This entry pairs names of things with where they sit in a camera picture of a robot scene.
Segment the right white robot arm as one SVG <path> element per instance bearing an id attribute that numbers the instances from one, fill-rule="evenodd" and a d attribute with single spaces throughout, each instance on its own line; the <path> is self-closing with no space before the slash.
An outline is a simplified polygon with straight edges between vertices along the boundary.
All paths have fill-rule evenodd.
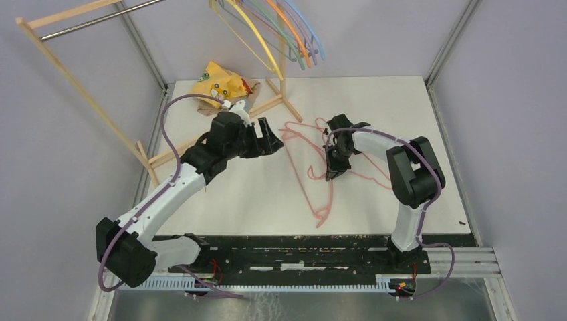
<path id="1" fill-rule="evenodd" d="M 371 154 L 387 164 L 399 209 L 388 241 L 386 264 L 395 273 L 405 272 L 413 264 L 411 252 L 422 245 L 427 209 L 445 187 L 445 176 L 431 143 L 423 136 L 412 140 L 397 138 L 367 122 L 354 124 L 345 114 L 333 117 L 327 127 L 326 180 L 350 170 L 350 157 L 355 154 Z"/>

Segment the green hanger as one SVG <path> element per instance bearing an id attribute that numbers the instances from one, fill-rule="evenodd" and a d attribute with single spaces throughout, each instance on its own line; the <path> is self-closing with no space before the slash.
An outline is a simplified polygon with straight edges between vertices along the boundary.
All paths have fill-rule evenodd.
<path id="1" fill-rule="evenodd" d="M 237 1 L 237 4 L 283 42 L 289 53 L 279 50 L 289 61 L 296 62 L 302 71 L 313 66 L 300 26 L 278 1 Z"/>

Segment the yellow hanger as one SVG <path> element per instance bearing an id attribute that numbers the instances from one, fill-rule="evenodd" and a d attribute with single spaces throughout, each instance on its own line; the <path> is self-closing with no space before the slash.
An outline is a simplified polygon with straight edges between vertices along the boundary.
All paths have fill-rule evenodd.
<path id="1" fill-rule="evenodd" d="M 259 30 L 256 28 L 255 24 L 249 18 L 249 16 L 236 4 L 236 1 L 229 1 L 230 6 L 234 8 L 237 12 L 239 18 L 237 17 L 236 20 L 239 22 L 244 23 L 254 34 L 255 38 L 258 40 L 259 44 L 262 47 L 262 50 L 267 56 L 267 61 L 260 57 L 260 55 L 243 39 L 243 37 L 231 26 L 231 24 L 222 16 L 219 11 L 219 2 L 209 0 L 208 6 L 212 9 L 217 17 L 221 19 L 221 21 L 233 32 L 233 34 L 245 45 L 245 47 L 269 70 L 271 73 L 275 74 L 280 81 L 285 80 L 284 75 L 279 67 L 279 64 L 276 62 L 272 51 L 269 49 L 266 40 L 261 35 Z"/>

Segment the light blue hanger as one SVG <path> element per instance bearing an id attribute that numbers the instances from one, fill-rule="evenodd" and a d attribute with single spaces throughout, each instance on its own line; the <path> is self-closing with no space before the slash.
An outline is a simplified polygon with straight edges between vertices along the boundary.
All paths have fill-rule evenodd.
<path id="1" fill-rule="evenodd" d="M 309 47 L 309 57 L 312 59 L 313 64 L 317 66 L 318 60 L 324 61 L 326 59 L 326 54 L 322 41 L 316 33 L 316 30 L 312 27 L 312 24 L 293 1 L 278 1 L 278 3 L 290 12 L 289 15 L 291 17 L 299 20 L 301 28 L 305 33 L 304 44 Z"/>

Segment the pink plastic hanger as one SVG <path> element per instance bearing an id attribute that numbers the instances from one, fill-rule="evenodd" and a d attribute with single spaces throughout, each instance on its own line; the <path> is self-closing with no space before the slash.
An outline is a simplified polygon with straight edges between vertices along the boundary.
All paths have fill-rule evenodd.
<path id="1" fill-rule="evenodd" d="M 285 144 L 288 140 L 293 140 L 295 138 L 301 139 L 304 142 L 306 142 L 309 146 L 311 146 L 317 152 L 317 154 L 321 158 L 323 167 L 326 168 L 327 163 L 326 163 L 326 156 L 325 156 L 325 153 L 324 153 L 324 148 L 316 145 L 310 139 L 305 137 L 301 132 L 298 132 L 296 130 L 292 130 L 290 128 L 281 128 L 279 131 L 283 132 L 282 140 L 285 142 Z M 302 194 L 303 194 L 303 196 L 304 196 L 304 198 L 305 198 L 305 200 L 308 204 L 310 212 L 311 212 L 312 216 L 315 219 L 318 220 L 316 228 L 320 228 L 326 222 L 326 220 L 328 219 L 328 216 L 329 216 L 329 214 L 331 213 L 331 210 L 332 210 L 333 197 L 334 197 L 333 183 L 330 182 L 330 181 L 325 181 L 325 183 L 327 183 L 327 185 L 328 185 L 328 195 L 327 195 L 326 204 L 324 206 L 321 206 L 318 209 L 315 209 L 314 206 L 312 205 L 312 202 L 311 202 L 309 196 L 308 196 L 305 185 L 303 184 L 302 176 L 295 166 L 292 155 L 291 155 L 287 145 L 285 145 L 284 148 L 285 148 L 286 154 L 289 158 L 290 164 L 292 165 L 292 168 L 294 170 L 294 174 L 295 174 L 295 177 L 297 179 L 298 185 L 300 186 Z"/>

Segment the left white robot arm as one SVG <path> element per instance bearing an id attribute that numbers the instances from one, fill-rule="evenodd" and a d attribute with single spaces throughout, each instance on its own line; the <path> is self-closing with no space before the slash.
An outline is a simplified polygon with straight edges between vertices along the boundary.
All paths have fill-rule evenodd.
<path id="1" fill-rule="evenodd" d="M 284 143 L 271 130 L 267 119 L 246 123 L 234 112 L 221 112 L 208 132 L 179 157 L 169 179 L 129 212 L 112 221 L 103 218 L 96 226 L 96 250 L 101 266 L 135 288 L 156 270 L 187 265 L 194 272 L 209 267 L 209 244 L 188 233 L 156 241 L 154 236 L 166 221 L 195 193 L 204 189 L 227 163 L 236 157 L 257 158 L 276 153 Z"/>

